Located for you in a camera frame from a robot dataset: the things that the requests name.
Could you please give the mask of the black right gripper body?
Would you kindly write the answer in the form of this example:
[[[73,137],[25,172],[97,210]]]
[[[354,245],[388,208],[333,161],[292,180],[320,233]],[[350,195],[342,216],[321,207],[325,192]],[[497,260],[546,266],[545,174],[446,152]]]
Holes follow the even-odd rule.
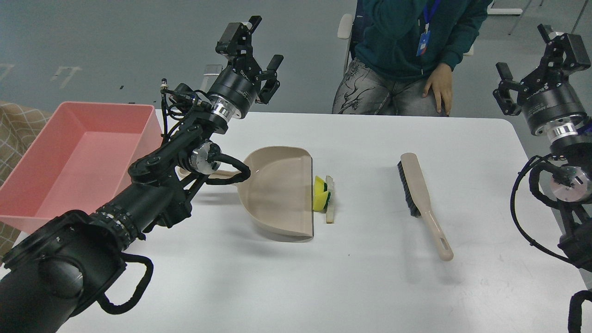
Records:
[[[504,115],[524,114],[534,136],[547,135],[569,123],[577,131],[588,118],[568,76],[556,70],[537,68],[520,82],[499,83],[493,97]]]

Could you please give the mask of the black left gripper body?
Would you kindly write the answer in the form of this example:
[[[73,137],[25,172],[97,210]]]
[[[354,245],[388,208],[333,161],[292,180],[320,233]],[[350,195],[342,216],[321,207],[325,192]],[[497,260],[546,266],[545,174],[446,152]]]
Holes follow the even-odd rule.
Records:
[[[243,119],[253,104],[268,104],[280,87],[278,76],[268,77],[254,56],[226,57],[228,65],[210,88],[214,105],[222,104],[231,117]]]

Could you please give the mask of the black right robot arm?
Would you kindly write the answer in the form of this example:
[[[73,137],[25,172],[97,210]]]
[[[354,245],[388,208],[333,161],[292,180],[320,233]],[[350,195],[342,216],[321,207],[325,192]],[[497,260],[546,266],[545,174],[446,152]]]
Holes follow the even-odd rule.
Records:
[[[510,195],[510,213],[527,242],[543,253],[579,269],[591,270],[591,118],[569,83],[569,76],[591,66],[579,35],[554,31],[549,25],[538,30],[546,44],[539,65],[515,81],[507,63],[495,66],[500,76],[493,96],[505,115],[525,115],[532,135],[546,136],[550,153],[533,156],[518,173]],[[558,255],[530,237],[516,217],[519,185],[529,178],[531,194],[561,214],[564,234]]]

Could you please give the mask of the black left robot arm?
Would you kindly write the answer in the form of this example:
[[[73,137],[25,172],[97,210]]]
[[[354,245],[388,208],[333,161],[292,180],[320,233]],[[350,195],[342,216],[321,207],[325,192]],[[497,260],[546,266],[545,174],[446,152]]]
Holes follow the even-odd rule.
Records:
[[[156,225],[167,228],[191,215],[203,184],[241,183],[250,168],[210,140],[231,118],[245,118],[254,103],[268,104],[279,88],[274,55],[266,69],[253,56],[252,35],[262,18],[229,23],[216,43],[228,63],[207,92],[161,81],[165,128],[161,145],[128,168],[131,184],[91,214],[57,216],[4,256],[3,333],[55,333],[93,303],[118,315],[135,307],[154,273],[141,255],[125,253]]]

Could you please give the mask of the person's hand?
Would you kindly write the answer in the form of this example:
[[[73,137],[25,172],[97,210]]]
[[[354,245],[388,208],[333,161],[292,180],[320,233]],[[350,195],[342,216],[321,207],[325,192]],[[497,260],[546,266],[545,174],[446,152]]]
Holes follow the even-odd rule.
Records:
[[[436,112],[450,116],[453,107],[453,71],[450,65],[438,64],[427,78],[421,97],[427,98],[431,92],[435,98]]]

